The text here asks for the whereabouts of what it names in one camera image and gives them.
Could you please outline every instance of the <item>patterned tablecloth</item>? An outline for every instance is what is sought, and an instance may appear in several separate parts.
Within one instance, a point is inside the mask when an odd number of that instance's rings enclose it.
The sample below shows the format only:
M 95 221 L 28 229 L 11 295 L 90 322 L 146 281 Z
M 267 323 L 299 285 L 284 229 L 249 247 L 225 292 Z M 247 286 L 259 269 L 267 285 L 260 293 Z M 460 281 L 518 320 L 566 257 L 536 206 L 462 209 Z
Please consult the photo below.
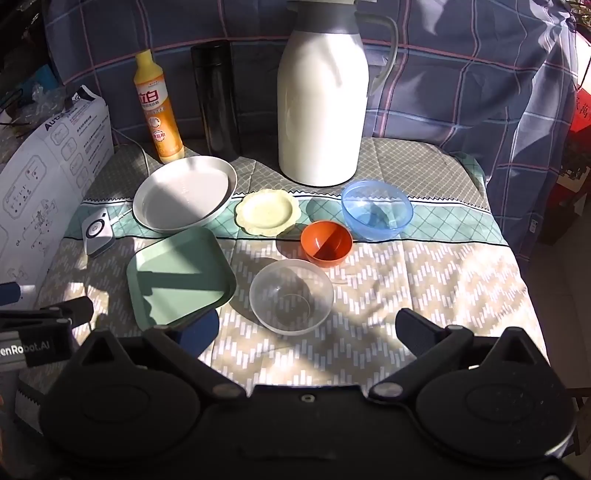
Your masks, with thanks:
M 202 145 L 191 147 L 205 153 Z M 357 383 L 370 387 L 413 357 L 398 341 L 394 317 L 410 307 L 438 325 L 459 323 L 480 335 L 523 327 L 545 352 L 544 341 L 516 260 L 507 247 L 486 199 L 483 175 L 470 158 L 453 158 L 436 147 L 409 141 L 365 138 L 353 180 L 374 179 L 403 189 L 414 217 L 401 239 L 367 243 L 356 239 L 345 263 L 327 271 L 335 284 L 335 304 L 326 322 L 296 337 L 276 335 L 256 322 L 249 285 L 265 265 L 297 257 L 299 234 L 315 220 L 342 222 L 342 187 L 311 189 L 285 179 L 277 166 L 272 138 L 249 139 L 245 156 L 233 162 L 238 188 L 229 207 L 208 225 L 238 279 L 234 298 L 220 309 L 220 332 L 201 359 L 251 389 L 256 383 L 323 385 Z M 158 163 L 149 159 L 151 170 Z M 122 146 L 90 188 L 72 219 L 40 291 L 44 305 L 88 295 L 92 321 L 78 327 L 82 342 L 97 327 L 119 336 L 138 335 L 125 269 L 140 249 L 161 236 L 140 227 L 132 215 L 114 225 L 115 245 L 89 260 L 81 221 L 107 205 L 111 217 L 128 210 L 147 175 L 139 148 Z M 302 216 L 277 239 L 247 235 L 234 222 L 234 209 L 249 192 L 284 189 L 300 201 Z M 38 404 L 62 364 L 20 374 L 15 411 L 38 430 Z

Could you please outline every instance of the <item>yellow flower-shaped plate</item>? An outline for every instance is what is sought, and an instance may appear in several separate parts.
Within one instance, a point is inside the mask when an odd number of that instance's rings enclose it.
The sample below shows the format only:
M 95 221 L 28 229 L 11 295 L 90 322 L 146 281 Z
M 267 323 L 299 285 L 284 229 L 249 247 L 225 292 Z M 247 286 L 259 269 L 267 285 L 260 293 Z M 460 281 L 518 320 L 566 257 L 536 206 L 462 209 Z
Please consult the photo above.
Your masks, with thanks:
M 236 206 L 236 223 L 250 235 L 274 237 L 296 224 L 300 204 L 283 190 L 249 193 Z

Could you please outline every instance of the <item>thermos lid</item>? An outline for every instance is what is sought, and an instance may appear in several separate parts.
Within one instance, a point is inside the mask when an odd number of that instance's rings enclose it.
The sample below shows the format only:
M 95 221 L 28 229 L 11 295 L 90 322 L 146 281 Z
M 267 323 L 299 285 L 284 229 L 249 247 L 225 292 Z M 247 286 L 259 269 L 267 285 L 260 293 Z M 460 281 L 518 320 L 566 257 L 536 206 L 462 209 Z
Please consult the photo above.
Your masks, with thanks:
M 214 40 L 191 47 L 193 67 L 215 67 L 232 63 L 232 53 L 228 40 Z

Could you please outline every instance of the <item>bottle cap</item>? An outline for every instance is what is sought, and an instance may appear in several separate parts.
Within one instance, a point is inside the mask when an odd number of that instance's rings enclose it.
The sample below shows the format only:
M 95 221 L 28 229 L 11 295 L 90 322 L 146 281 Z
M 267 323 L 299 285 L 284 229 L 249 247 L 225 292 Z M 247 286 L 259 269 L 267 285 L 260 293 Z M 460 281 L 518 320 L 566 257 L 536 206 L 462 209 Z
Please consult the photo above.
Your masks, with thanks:
M 193 67 L 215 67 L 232 64 L 232 53 L 228 40 L 214 40 L 191 47 Z
M 152 52 L 150 50 L 144 50 L 139 52 L 135 56 L 135 61 L 138 63 L 138 67 L 150 65 L 154 62 L 152 59 Z

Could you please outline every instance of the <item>clear glass bowl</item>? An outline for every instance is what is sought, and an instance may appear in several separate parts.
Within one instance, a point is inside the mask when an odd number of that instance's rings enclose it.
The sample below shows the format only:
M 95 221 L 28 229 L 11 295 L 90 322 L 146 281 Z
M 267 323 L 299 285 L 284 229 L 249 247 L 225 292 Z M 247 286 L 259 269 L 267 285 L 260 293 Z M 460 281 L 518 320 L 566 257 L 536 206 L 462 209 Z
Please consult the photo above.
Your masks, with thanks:
M 280 335 L 302 335 L 328 317 L 333 284 L 321 268 L 305 260 L 279 260 L 252 280 L 249 299 L 256 318 Z

